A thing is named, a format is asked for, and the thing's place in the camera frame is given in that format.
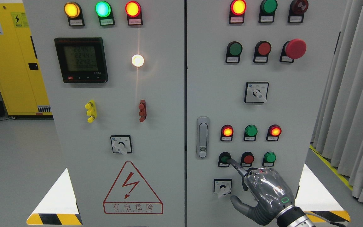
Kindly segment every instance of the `yellow terminal connector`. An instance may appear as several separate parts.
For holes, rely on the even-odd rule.
[[[97,112],[96,112],[96,104],[95,101],[92,99],[90,100],[86,105],[85,105],[85,109],[87,109],[88,111],[86,112],[86,115],[89,116],[88,118],[88,122],[92,123],[97,116]]]

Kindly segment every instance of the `warning triangle sign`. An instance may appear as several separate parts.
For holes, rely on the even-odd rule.
[[[137,167],[126,161],[103,202],[103,209],[106,214],[163,214],[163,203]]]

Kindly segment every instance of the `yellow safety cabinet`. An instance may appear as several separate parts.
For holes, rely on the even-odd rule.
[[[21,3],[0,4],[0,91],[9,115],[52,115]]]

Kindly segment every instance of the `gray curtain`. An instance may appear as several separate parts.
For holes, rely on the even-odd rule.
[[[349,0],[312,140],[363,202],[363,1]]]

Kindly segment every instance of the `white indicator light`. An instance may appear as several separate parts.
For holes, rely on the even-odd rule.
[[[143,56],[140,56],[140,55],[134,55],[132,58],[131,58],[131,62],[134,66],[136,67],[140,67],[144,64],[144,57]]]

